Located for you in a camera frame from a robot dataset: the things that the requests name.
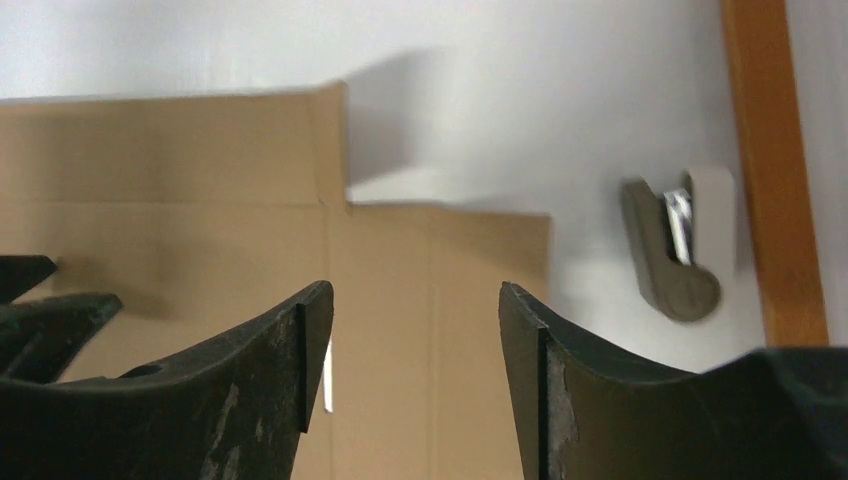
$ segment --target cardboard box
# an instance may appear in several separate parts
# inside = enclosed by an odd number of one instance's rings
[[[328,279],[335,413],[316,405],[294,478],[518,480],[497,296],[545,298],[549,221],[347,205],[344,92],[0,106],[0,251],[57,259],[30,297],[123,299],[65,380]]]

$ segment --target white strip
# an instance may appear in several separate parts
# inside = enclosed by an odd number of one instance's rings
[[[324,357],[324,411],[333,413],[333,338],[327,343]]]

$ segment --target brown cardboard sheet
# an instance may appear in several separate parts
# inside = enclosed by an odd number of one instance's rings
[[[547,295],[549,220],[345,202],[344,87],[0,106],[0,251],[29,298],[118,294],[64,379],[117,376],[329,279],[335,412],[297,480],[518,480],[505,280]]]

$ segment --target wooden frame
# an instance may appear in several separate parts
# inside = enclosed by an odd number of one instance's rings
[[[740,160],[769,345],[826,345],[784,0],[723,0]]]

